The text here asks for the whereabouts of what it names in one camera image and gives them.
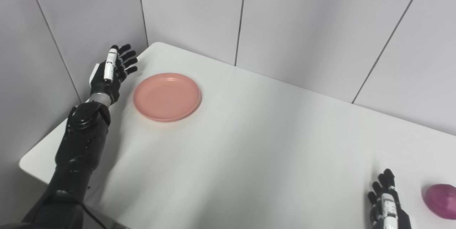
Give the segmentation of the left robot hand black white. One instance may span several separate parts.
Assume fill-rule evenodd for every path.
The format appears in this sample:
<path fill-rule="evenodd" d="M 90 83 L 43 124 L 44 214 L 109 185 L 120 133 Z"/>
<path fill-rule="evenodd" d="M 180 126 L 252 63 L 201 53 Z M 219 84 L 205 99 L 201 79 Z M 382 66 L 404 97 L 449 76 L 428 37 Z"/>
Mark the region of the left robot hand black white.
<path fill-rule="evenodd" d="M 113 45 L 107 58 L 97 63 L 90 77 L 89 102 L 99 102 L 109 107 L 120 97 L 121 84 L 126 78 L 138 71 L 136 51 L 130 44 L 122 47 Z"/>

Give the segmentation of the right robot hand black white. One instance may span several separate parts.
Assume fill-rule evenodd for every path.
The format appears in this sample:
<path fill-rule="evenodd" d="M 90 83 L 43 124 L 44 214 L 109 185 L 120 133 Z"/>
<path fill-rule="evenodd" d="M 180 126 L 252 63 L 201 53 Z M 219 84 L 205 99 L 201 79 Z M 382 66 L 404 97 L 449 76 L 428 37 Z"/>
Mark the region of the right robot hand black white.
<path fill-rule="evenodd" d="M 367 197 L 371 203 L 369 220 L 373 229 L 412 229 L 409 215 L 402 209 L 391 169 L 379 174 Z"/>

